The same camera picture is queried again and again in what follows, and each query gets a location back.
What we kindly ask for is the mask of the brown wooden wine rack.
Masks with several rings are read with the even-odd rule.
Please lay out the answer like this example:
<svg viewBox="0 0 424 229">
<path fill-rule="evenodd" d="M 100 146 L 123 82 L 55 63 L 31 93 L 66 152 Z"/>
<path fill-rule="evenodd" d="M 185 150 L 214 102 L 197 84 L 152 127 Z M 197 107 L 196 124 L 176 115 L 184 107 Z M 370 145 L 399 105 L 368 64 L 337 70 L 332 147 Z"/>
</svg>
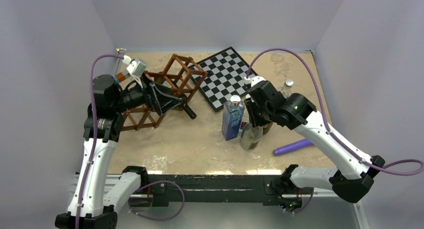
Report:
<svg viewBox="0 0 424 229">
<path fill-rule="evenodd" d="M 188 102 L 198 91 L 201 82 L 207 76 L 192 57 L 186 57 L 178 54 L 172 54 L 167 65 L 161 72 L 145 71 L 143 75 L 152 82 L 168 88 L 166 91 L 172 96 L 179 97 L 186 95 Z M 129 120 L 131 125 L 122 126 L 122 131 L 135 130 L 143 128 L 157 128 L 165 118 L 165 114 L 157 119 L 153 118 L 154 111 L 149 110 L 145 105 L 129 109 L 122 113 L 123 120 Z"/>
</svg>

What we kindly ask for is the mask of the clear glass bottle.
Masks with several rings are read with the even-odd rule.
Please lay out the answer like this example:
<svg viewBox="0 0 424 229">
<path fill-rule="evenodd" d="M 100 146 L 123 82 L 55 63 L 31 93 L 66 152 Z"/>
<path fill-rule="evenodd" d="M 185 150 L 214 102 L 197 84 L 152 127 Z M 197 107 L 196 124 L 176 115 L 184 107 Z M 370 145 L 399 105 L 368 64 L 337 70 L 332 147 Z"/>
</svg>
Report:
<svg viewBox="0 0 424 229">
<path fill-rule="evenodd" d="M 244 150 L 253 150 L 259 144 L 262 135 L 262 126 L 253 126 L 250 122 L 248 122 L 241 132 L 240 146 Z"/>
</svg>

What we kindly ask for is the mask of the dark green wine bottle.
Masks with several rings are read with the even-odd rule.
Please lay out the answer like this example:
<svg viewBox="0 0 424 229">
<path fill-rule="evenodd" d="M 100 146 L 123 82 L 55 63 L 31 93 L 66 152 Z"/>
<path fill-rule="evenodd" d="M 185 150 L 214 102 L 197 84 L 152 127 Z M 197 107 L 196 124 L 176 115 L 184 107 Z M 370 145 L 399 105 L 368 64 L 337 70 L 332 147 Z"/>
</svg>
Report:
<svg viewBox="0 0 424 229">
<path fill-rule="evenodd" d="M 189 103 L 189 100 L 188 100 L 188 97 L 185 95 L 185 94 L 182 94 L 181 96 L 180 96 L 180 98 L 181 98 L 181 104 L 179 104 L 179 105 L 177 105 L 176 107 L 175 107 L 175 109 L 177 109 L 177 110 L 183 110 L 183 111 L 185 111 L 186 113 L 187 113 L 187 115 L 192 119 L 192 120 L 194 120 L 196 117 L 197 117 L 197 114 L 190 108 L 190 106 L 188 105 L 188 103 Z"/>
</svg>

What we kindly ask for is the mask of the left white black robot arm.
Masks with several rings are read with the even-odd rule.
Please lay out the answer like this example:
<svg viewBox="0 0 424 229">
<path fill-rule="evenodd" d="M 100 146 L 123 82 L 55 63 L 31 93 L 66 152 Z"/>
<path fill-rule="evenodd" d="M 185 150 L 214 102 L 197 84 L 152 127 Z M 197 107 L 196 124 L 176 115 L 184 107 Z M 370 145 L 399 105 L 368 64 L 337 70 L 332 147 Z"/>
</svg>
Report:
<svg viewBox="0 0 424 229">
<path fill-rule="evenodd" d="M 90 93 L 81 170 L 66 212 L 56 216 L 54 225 L 59 229 L 114 229 L 119 211 L 133 193 L 147 193 L 148 199 L 152 198 L 153 183 L 142 166 L 127 166 L 113 187 L 105 191 L 109 165 L 124 124 L 123 113 L 146 106 L 163 115 L 183 103 L 163 85 L 146 77 L 131 88 L 122 88 L 112 75 L 103 74 L 92 80 Z"/>
</svg>

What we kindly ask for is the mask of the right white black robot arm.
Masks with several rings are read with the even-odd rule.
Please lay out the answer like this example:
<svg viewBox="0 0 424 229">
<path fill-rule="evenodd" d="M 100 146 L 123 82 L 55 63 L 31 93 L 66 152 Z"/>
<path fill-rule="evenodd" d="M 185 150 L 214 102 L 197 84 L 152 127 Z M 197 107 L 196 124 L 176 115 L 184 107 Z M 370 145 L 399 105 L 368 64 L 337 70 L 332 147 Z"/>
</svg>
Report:
<svg viewBox="0 0 424 229">
<path fill-rule="evenodd" d="M 253 79 L 245 100 L 250 122 L 254 127 L 275 123 L 287 127 L 309 140 L 333 163 L 332 168 L 311 168 L 291 164 L 283 172 L 280 185 L 283 191 L 295 193 L 301 188 L 332 190 L 341 199 L 357 203 L 371 189 L 378 174 L 370 166 L 383 166 L 385 160 L 353 147 L 349 152 L 342 145 L 350 142 L 330 126 L 317 107 L 305 96 L 293 93 L 285 98 L 270 81 Z"/>
</svg>

